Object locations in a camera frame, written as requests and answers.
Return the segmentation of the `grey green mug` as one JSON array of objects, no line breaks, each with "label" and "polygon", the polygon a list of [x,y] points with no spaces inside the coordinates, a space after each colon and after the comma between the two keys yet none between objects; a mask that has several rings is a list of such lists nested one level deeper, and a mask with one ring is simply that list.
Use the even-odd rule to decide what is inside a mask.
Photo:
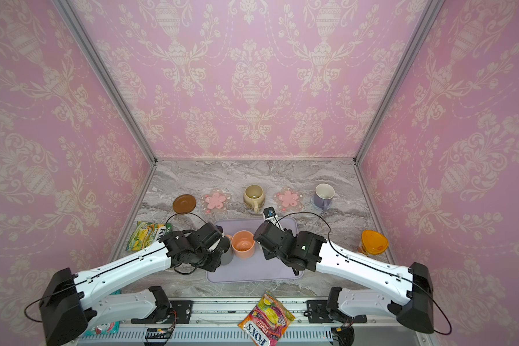
[{"label": "grey green mug", "polygon": [[226,238],[227,238],[226,243],[228,244],[228,248],[227,248],[227,251],[225,253],[223,253],[223,255],[221,256],[221,266],[228,265],[234,259],[234,252],[233,252],[233,248],[232,248],[232,236],[227,235]]}]

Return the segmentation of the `brown wooden round coaster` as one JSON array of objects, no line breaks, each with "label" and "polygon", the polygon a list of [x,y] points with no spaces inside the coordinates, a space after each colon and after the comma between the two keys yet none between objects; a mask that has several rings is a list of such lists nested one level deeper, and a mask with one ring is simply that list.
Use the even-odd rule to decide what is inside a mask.
[{"label": "brown wooden round coaster", "polygon": [[197,201],[193,195],[179,195],[172,203],[172,209],[175,213],[184,214],[191,213],[196,208]]}]

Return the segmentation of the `pink flower coaster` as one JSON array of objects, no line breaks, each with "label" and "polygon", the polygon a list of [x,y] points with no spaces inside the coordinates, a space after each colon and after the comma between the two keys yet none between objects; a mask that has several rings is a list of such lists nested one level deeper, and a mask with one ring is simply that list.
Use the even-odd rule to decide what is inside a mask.
[{"label": "pink flower coaster", "polygon": [[279,212],[300,212],[304,209],[304,194],[290,187],[282,188],[272,198]]},{"label": "pink flower coaster", "polygon": [[203,212],[211,215],[214,213],[226,213],[233,198],[221,189],[213,189],[210,193],[203,195],[200,199]]}]

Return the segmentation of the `lavender mug white inside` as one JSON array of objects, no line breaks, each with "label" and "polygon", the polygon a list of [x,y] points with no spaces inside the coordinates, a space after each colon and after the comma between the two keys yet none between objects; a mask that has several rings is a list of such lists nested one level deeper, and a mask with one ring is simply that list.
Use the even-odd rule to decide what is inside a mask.
[{"label": "lavender mug white inside", "polygon": [[334,196],[334,187],[329,184],[322,183],[317,185],[314,190],[313,203],[317,208],[326,211],[330,208]]}]

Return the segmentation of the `beige yellow mug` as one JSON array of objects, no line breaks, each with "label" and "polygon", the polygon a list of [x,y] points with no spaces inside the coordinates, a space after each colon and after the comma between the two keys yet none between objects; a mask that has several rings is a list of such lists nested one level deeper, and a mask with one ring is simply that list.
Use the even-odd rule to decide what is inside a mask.
[{"label": "beige yellow mug", "polygon": [[265,191],[259,185],[250,185],[245,188],[243,198],[248,209],[254,213],[259,213],[265,204]]}]

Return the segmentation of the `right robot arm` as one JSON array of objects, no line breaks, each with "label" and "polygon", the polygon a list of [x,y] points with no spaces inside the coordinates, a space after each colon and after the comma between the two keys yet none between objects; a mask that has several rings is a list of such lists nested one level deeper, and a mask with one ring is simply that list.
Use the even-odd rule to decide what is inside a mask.
[{"label": "right robot arm", "polygon": [[415,262],[405,267],[379,262],[318,234],[293,235],[271,221],[261,224],[254,240],[267,260],[277,258],[294,272],[310,270],[334,275],[378,291],[389,299],[385,310],[399,324],[424,334],[435,332],[433,283],[425,265]]}]

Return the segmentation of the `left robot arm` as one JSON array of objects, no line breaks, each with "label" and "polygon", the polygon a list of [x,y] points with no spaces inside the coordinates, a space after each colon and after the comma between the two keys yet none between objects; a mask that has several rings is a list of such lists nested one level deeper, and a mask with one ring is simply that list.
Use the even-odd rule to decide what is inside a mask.
[{"label": "left robot arm", "polygon": [[111,322],[167,320],[175,311],[162,287],[136,294],[116,291],[182,264],[214,272],[230,246],[222,230],[207,223],[197,231],[167,232],[148,247],[98,268],[56,272],[38,303],[46,344],[65,345]]}]

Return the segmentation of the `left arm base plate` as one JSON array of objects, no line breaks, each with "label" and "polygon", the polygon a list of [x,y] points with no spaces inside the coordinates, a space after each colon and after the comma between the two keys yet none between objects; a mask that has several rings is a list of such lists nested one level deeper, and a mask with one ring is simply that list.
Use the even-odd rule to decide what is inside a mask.
[{"label": "left arm base plate", "polygon": [[193,312],[194,301],[175,300],[170,305],[160,305],[142,319],[132,319],[131,324],[188,324]]}]

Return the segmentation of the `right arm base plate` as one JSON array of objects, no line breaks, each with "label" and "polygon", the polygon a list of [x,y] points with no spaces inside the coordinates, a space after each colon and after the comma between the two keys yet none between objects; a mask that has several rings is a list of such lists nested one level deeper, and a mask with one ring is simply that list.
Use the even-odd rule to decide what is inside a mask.
[{"label": "right arm base plate", "polygon": [[350,317],[342,313],[336,302],[329,300],[308,300],[304,316],[308,318],[310,324],[321,324],[329,322],[340,322],[343,324],[366,324],[366,315]]}]

